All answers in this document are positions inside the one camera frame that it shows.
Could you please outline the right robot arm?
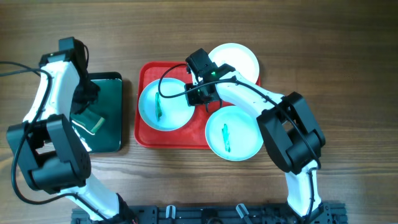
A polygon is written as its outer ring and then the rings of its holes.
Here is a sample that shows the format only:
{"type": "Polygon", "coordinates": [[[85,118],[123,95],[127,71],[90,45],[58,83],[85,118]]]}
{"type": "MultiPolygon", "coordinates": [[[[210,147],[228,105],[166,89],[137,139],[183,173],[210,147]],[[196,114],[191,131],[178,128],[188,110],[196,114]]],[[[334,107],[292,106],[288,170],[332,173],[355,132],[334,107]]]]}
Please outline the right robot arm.
{"type": "Polygon", "coordinates": [[[227,63],[212,62],[203,49],[185,61],[193,77],[186,87],[189,104],[225,101],[255,118],[269,157],[285,172],[288,205],[304,222],[314,220],[321,204],[316,172],[325,136],[304,97],[265,90],[227,63]]]}

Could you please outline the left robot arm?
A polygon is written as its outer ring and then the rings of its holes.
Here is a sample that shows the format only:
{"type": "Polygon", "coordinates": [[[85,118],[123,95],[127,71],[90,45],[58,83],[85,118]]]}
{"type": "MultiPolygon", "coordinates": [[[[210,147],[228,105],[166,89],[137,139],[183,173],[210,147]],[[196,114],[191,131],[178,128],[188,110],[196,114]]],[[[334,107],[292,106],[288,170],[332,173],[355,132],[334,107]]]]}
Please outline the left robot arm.
{"type": "Polygon", "coordinates": [[[21,172],[49,201],[67,198],[86,212],[85,223],[136,223],[122,197],[91,171],[92,153],[116,152],[123,137],[123,80],[118,72],[90,73],[87,46],[60,39],[41,57],[34,103],[6,139],[12,174],[21,172]]]}

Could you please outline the yellow green sponge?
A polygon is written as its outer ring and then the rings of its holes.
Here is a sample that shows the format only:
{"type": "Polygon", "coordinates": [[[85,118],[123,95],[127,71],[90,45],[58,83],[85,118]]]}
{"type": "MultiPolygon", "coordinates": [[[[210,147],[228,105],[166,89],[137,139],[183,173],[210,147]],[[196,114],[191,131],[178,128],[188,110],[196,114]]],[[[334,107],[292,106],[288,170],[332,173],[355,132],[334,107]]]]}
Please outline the yellow green sponge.
{"type": "Polygon", "coordinates": [[[106,121],[102,116],[89,108],[80,114],[71,114],[72,123],[84,129],[90,135],[95,135],[106,121]]]}

